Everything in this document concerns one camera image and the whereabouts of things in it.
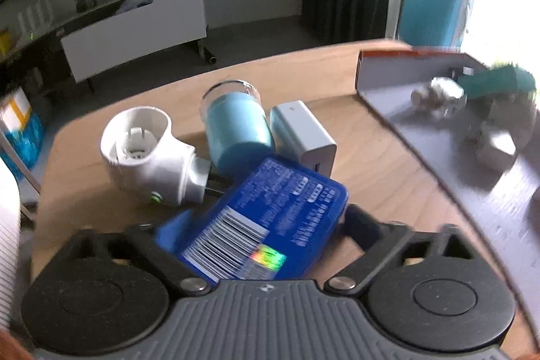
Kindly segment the white plug socket adapter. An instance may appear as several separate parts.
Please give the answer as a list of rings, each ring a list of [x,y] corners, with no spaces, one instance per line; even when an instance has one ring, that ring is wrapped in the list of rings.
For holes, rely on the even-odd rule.
[[[172,120],[161,109],[141,106],[116,114],[103,130],[100,150],[121,190],[170,206],[203,201],[211,162],[173,135]]]

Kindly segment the teal suitcase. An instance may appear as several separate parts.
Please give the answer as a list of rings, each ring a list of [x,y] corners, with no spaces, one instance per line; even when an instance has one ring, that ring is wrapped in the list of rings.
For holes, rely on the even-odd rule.
[[[472,0],[405,0],[397,27],[414,47],[459,48]]]

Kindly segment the white power bank charger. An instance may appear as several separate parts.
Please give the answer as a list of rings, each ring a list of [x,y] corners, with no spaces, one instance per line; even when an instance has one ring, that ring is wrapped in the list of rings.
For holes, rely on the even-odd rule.
[[[270,110],[270,129],[276,152],[330,177],[337,143],[302,101],[285,102]]]

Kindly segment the blue tin box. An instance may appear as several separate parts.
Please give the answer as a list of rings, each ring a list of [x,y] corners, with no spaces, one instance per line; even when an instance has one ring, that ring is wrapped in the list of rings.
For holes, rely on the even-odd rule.
[[[196,215],[180,260],[212,285],[298,279],[321,256],[348,198],[343,184],[269,156]]]

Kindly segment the clear plastic bottle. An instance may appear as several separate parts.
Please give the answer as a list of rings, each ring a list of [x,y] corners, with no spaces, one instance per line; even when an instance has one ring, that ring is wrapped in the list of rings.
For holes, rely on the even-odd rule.
[[[440,117],[450,117],[466,107],[467,95],[453,79],[436,77],[414,89],[410,101],[417,109],[432,112]]]

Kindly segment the light blue cylinder cup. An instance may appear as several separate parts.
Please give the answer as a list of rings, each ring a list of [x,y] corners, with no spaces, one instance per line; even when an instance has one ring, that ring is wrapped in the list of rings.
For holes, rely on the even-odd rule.
[[[240,178],[275,152],[260,94],[245,80],[211,86],[201,99],[200,116],[211,162],[223,176]]]

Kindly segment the white router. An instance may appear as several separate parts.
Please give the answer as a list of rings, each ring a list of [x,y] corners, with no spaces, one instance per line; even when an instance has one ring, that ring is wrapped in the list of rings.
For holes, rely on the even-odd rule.
[[[52,26],[55,15],[50,0],[37,0],[18,12],[20,35],[27,40],[34,40],[45,34]]]

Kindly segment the curved white counter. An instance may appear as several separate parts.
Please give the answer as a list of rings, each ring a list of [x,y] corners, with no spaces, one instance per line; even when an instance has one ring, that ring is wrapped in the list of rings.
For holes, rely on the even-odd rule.
[[[18,270],[20,195],[18,182],[4,161],[0,165],[0,322],[9,329]]]

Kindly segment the orange edged cardboard tray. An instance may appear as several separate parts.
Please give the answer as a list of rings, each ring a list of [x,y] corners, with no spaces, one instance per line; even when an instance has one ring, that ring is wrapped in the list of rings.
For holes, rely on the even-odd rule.
[[[487,110],[469,104],[456,115],[437,118],[417,111],[413,89],[453,67],[484,69],[465,53],[439,48],[363,50],[355,87],[362,97],[414,152],[468,216],[504,268],[527,318],[539,327],[539,136],[535,134],[512,168],[497,173],[481,164],[470,136]]]

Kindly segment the white square charger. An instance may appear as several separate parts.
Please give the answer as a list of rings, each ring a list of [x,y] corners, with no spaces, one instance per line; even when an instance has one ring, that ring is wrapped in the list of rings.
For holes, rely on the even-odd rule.
[[[505,173],[533,138],[535,122],[535,95],[516,93],[495,98],[480,127],[477,160],[496,173]]]

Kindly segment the blue plastic bag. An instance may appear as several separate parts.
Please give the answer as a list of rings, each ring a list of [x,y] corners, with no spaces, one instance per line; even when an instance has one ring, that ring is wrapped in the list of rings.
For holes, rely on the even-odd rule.
[[[2,130],[23,164],[32,169],[39,158],[44,139],[44,127],[40,118],[32,113],[22,130]]]

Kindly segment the white tv cabinet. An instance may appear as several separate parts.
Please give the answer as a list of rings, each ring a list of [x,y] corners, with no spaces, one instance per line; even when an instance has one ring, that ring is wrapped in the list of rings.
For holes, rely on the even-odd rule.
[[[61,39],[76,82],[166,48],[207,37],[203,0],[153,0]]]

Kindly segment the teal green box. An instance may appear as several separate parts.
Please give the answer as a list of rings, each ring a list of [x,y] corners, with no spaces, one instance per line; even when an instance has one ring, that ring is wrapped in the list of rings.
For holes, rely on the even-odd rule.
[[[536,91],[534,76],[521,67],[504,65],[458,77],[457,83],[470,100],[498,94]]]

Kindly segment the yellow white carton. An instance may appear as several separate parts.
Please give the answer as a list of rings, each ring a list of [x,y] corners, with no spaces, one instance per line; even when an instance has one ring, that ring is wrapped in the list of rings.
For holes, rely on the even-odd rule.
[[[31,105],[22,88],[14,89],[1,98],[0,125],[3,133],[22,132],[32,113]]]

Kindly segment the yellow tin box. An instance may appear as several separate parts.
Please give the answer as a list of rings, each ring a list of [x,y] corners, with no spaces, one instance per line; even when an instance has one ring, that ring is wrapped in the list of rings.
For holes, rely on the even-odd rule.
[[[15,43],[8,28],[0,31],[0,57],[6,58]]]

